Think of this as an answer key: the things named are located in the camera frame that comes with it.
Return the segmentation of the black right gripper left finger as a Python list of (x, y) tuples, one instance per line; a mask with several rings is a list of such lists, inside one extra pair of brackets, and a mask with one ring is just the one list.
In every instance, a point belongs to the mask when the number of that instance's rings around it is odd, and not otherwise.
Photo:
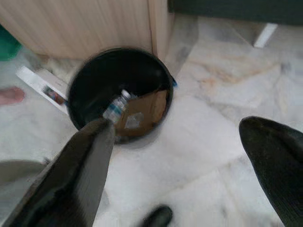
[(6, 227), (90, 227), (104, 190), (115, 129), (91, 121), (38, 175), (5, 220)]

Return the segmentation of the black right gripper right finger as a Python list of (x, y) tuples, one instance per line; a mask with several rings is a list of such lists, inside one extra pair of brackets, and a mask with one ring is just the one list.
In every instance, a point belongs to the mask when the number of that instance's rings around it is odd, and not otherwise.
[(259, 184), (286, 227), (303, 225), (303, 134), (249, 116), (239, 124), (243, 148)]

